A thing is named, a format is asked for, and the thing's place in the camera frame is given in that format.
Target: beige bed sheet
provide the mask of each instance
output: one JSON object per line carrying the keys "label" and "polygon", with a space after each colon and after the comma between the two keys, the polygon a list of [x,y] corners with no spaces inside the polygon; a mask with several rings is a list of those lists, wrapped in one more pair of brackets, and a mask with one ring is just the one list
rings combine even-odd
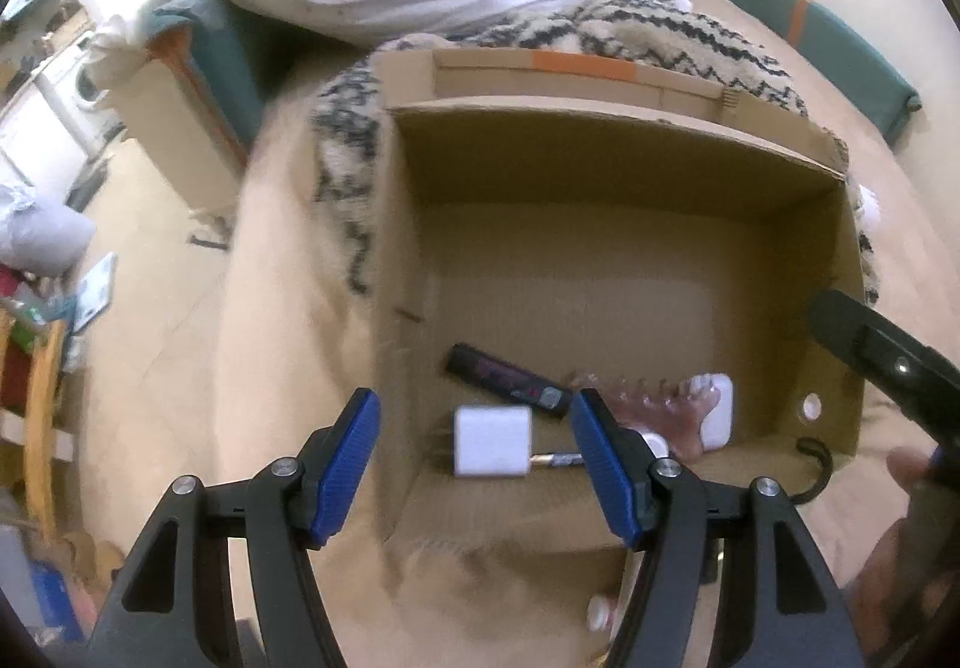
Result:
{"label": "beige bed sheet", "polygon": [[[811,118],[851,150],[857,182],[880,200],[872,232],[882,313],[954,361],[960,358],[960,279],[914,188],[880,133],[810,64],[726,0],[692,0],[762,43],[794,75]],[[311,201],[315,167],[306,113],[317,82],[347,59],[299,71],[260,139],[240,205],[216,358],[219,479],[251,476],[296,452],[368,382],[367,309],[349,295],[337,233]],[[886,474],[898,444],[931,448],[889,401],[868,390],[860,452],[803,509],[837,580],[846,583],[906,500]],[[354,668],[587,664],[603,638],[587,633],[590,595],[615,588],[621,552],[525,556],[499,547],[467,555],[395,556],[373,538],[362,484],[347,526],[314,553],[334,631]],[[238,616],[253,615],[242,543],[232,547]],[[690,664],[703,655],[693,654]]]}

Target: open cardboard box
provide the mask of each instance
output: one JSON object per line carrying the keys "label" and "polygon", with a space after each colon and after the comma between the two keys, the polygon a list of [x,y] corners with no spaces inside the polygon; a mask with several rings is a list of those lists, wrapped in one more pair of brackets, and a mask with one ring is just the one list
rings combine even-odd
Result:
{"label": "open cardboard box", "polygon": [[[839,462],[853,454],[863,382],[805,325],[816,290],[863,296],[829,134],[749,94],[632,62],[415,50],[381,54],[377,73],[383,537],[464,550],[617,543],[582,469],[455,480],[431,460],[454,408],[499,402],[443,374],[456,342],[557,381],[573,370],[727,373],[733,441],[694,466],[714,481],[762,474],[805,489],[818,467],[794,450],[799,436]],[[815,421],[802,409],[811,394],[823,406]],[[551,417],[536,419],[534,443],[576,448],[568,421]]]}

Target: patterned blanket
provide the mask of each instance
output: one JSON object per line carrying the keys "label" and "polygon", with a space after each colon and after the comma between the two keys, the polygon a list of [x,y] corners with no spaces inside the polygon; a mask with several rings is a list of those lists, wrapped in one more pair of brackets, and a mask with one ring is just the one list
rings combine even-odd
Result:
{"label": "patterned blanket", "polygon": [[[525,47],[584,53],[696,75],[806,116],[803,99],[790,75],[762,46],[717,19],[685,13],[658,0],[582,0],[571,8],[537,16],[519,16],[468,37],[414,34],[378,50],[426,47]],[[379,81],[367,57],[349,67],[317,94],[311,113],[316,135],[319,177],[316,199],[330,206],[350,249],[350,289],[370,291],[371,191],[379,129]],[[846,146],[838,141],[846,157]],[[860,209],[858,186],[849,182]],[[860,251],[868,299],[877,299],[871,267],[872,247],[860,232]]]}

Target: floor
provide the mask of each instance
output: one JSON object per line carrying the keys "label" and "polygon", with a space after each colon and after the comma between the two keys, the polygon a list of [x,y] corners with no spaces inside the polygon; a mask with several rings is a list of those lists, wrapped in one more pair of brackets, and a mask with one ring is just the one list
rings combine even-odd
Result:
{"label": "floor", "polygon": [[83,269],[117,254],[113,301],[86,328],[70,393],[83,525],[126,552],[170,481],[214,469],[212,363],[229,255],[187,244],[196,224],[136,140],[109,150],[109,179],[85,211],[97,233]]}

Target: silver bolt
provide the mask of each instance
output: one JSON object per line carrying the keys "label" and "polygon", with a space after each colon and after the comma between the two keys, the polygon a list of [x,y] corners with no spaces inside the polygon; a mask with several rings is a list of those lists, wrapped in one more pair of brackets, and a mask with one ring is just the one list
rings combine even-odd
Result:
{"label": "silver bolt", "polygon": [[779,495],[779,484],[773,479],[761,476],[757,479],[757,492],[764,497],[776,497]]}
{"label": "silver bolt", "polygon": [[270,472],[275,476],[292,476],[296,473],[296,457],[280,457],[279,460],[274,460]]}
{"label": "silver bolt", "polygon": [[661,457],[654,462],[654,472],[659,473],[664,479],[677,478],[677,476],[680,475],[680,470],[683,470],[683,468],[680,467],[680,462],[671,460],[670,457]]}
{"label": "silver bolt", "polygon": [[180,476],[170,484],[170,489],[174,490],[175,495],[188,495],[197,488],[197,480],[193,476]]}

